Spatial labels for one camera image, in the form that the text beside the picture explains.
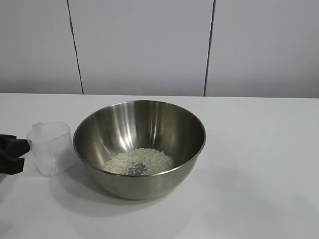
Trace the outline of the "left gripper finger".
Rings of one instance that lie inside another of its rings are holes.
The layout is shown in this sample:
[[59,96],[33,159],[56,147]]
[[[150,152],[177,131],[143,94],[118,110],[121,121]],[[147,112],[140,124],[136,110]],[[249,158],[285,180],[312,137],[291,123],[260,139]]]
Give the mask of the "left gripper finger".
[[30,151],[27,139],[18,139],[14,135],[0,135],[0,156],[19,158]]
[[24,168],[24,158],[14,158],[12,160],[0,160],[0,174],[15,175],[21,173]]

